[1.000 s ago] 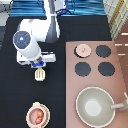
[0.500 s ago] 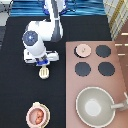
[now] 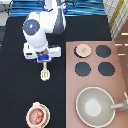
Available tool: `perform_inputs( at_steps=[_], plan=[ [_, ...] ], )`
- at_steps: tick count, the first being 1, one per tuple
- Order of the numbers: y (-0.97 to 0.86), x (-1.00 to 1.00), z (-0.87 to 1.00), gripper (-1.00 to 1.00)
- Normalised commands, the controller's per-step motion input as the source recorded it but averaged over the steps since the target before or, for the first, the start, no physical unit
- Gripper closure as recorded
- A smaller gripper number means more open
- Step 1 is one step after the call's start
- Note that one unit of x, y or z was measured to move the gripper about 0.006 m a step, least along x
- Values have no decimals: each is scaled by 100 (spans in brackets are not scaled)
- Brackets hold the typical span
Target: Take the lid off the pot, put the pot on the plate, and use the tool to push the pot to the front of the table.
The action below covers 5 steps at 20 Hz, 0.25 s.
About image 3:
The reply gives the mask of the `white gripper blue base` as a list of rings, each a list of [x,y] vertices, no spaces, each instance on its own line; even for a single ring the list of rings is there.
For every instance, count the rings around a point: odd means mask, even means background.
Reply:
[[[42,52],[36,52],[32,46],[25,43],[23,46],[23,54],[27,60],[36,60],[38,63],[50,62],[53,58],[61,56],[61,48],[58,46],[47,47]]]

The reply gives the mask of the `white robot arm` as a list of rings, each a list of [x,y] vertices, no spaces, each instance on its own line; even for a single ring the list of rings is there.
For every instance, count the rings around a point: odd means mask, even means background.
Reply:
[[[26,43],[23,45],[24,57],[36,59],[38,63],[50,62],[61,56],[59,46],[49,47],[47,33],[61,34],[66,28],[61,0],[45,0],[51,11],[31,12],[23,23],[22,30]]]

